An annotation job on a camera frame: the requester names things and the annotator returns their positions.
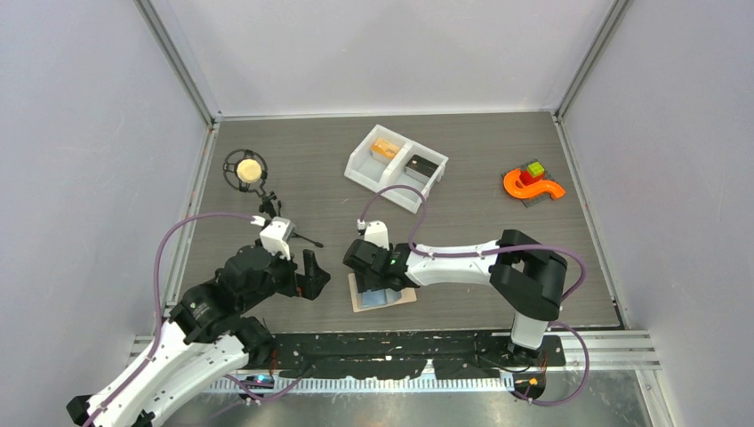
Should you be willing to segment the beige card holder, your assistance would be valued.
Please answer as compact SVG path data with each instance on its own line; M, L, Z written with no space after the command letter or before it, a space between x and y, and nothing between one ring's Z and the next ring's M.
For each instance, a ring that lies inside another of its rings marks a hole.
M378 310L417 301L417 294L413 288L407 288L401 291L393 291L390 289L359 291L357 285L360 281L355 273L348 274L348 281L352 310L355 313Z

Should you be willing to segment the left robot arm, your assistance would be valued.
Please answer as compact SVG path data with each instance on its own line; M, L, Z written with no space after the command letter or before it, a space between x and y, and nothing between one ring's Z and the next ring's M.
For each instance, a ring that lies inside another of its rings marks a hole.
M303 252L304 271L281 253L244 246L212 279L190 288L156 330L151 344L102 391L72 398L66 406L77 426L154 426L156 404L178 401L182 384L209 384L242 367L272 363L271 332L247 311L274 294L315 300L331 276L314 251Z

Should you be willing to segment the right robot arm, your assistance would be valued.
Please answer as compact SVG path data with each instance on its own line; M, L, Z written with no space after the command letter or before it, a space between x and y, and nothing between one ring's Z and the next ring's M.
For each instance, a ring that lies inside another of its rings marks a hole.
M475 246L401 243L387 248L360 238L343 264L369 290L400 291L438 284L490 286L515 311L508 354L530 365L543 352L544 333L561 311L568 261L519 230Z

